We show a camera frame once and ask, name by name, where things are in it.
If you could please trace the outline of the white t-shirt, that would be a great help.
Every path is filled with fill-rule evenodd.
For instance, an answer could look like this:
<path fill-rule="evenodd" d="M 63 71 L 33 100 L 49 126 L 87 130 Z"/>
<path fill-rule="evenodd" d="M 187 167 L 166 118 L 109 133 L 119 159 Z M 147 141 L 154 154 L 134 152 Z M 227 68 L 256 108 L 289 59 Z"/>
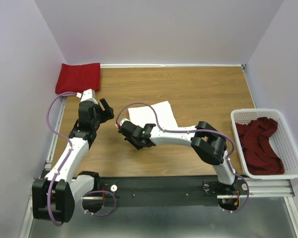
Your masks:
<path fill-rule="evenodd" d="M 168 101 L 151 105 L 151 107 L 156 112 L 159 125 L 162 128 L 174 129 L 178 127 L 171 104 Z M 154 112 L 149 106 L 128 108 L 128 113 L 129 120 L 135 125 L 144 127 L 147 123 L 157 124 Z"/>

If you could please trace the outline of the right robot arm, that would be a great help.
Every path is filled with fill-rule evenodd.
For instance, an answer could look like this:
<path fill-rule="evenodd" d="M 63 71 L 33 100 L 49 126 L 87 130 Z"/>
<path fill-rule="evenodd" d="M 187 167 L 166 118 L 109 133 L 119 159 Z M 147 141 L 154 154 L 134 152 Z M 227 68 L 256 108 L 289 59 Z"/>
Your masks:
<path fill-rule="evenodd" d="M 168 130 L 158 123 L 146 123 L 141 127 L 123 119 L 117 127 L 118 132 L 137 150 L 159 145 L 192 148 L 203 162 L 213 166 L 218 176 L 218 191 L 230 194 L 236 189 L 237 175 L 229 161 L 235 149 L 234 142 L 207 122 L 201 121 L 197 126 Z"/>

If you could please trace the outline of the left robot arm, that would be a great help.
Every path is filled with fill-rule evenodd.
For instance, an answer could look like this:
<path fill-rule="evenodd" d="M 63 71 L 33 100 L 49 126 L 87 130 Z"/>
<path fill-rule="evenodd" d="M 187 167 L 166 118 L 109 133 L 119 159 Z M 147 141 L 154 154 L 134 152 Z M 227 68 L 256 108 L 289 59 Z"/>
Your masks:
<path fill-rule="evenodd" d="M 76 168 L 90 150 L 99 126 L 114 118 L 114 110 L 104 98 L 82 101 L 78 108 L 78 119 L 66 137 L 67 146 L 55 166 L 44 178 L 32 184 L 32 212 L 38 220 L 50 220 L 56 226 L 70 221 L 75 204 L 84 196 L 112 195 L 100 185 L 96 172 L 83 171 L 74 177 Z"/>

